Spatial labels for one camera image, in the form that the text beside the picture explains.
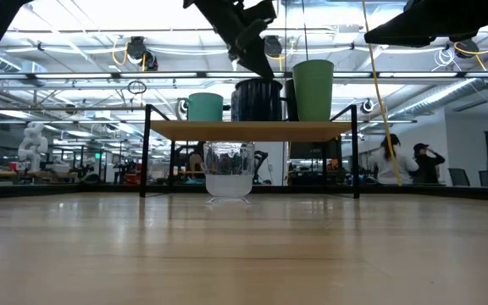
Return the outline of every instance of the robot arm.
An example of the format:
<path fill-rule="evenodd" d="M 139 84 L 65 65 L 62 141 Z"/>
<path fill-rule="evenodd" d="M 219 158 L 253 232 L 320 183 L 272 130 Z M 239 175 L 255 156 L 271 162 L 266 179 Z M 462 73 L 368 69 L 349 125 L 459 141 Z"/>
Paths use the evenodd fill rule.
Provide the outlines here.
<path fill-rule="evenodd" d="M 31 161 L 31 171 L 38 171 L 39 164 L 41 162 L 40 153 L 46 153 L 48 151 L 47 138 L 41 136 L 43 124 L 29 123 L 28 127 L 24 130 L 24 140 L 18 147 L 18 160 L 25 161 L 29 159 Z"/>

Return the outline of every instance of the dark hair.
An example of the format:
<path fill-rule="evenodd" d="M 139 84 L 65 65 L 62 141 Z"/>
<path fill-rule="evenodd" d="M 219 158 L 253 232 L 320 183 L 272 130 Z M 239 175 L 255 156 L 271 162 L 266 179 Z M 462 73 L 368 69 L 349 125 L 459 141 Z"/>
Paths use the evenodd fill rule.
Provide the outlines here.
<path fill-rule="evenodd" d="M 400 145 L 400 140 L 398 140 L 398 136 L 395 134 L 391 134 L 391 145 Z M 389 157 L 391 156 L 391 151 L 389 151 L 389 144 L 387 142 L 387 136 L 383 139 L 383 141 L 380 144 L 380 147 L 383 147 L 384 149 L 384 155 L 383 157 L 385 160 L 389 160 Z"/>

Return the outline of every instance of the humanoid robot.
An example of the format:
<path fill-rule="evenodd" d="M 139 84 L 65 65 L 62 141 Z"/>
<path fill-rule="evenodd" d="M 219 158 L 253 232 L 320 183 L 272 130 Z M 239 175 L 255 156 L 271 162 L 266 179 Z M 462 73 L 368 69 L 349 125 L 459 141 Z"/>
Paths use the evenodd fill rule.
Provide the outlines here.
<path fill-rule="evenodd" d="M 37 172 L 41 166 L 41 153 L 48 151 L 48 140 L 42 136 L 44 125 L 40 123 L 29 123 L 24 130 L 24 140 L 18 147 L 19 165 L 17 170 L 28 170 Z M 25 165 L 30 160 L 29 168 Z"/>

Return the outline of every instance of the green cup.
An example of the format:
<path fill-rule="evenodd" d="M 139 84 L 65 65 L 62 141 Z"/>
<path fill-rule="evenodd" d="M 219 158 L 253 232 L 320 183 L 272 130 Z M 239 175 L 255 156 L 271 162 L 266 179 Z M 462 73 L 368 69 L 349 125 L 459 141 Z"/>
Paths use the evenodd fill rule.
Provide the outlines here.
<path fill-rule="evenodd" d="M 178 104 L 187 103 L 187 120 L 196 122 L 221 122 L 224 97 L 214 93 L 193 93 L 189 98 L 179 98 Z"/>
<path fill-rule="evenodd" d="M 293 67 L 299 121 L 329 121 L 334 70 L 335 65 L 323 59 L 308 60 Z"/>

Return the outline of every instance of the glass cup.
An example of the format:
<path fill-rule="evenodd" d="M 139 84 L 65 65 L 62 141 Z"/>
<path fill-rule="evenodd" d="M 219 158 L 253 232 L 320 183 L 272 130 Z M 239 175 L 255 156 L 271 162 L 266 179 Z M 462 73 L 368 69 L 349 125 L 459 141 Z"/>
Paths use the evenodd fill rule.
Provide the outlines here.
<path fill-rule="evenodd" d="M 247 142 L 207 142 L 204 174 L 214 197 L 243 198 L 252 190 L 255 146 Z"/>

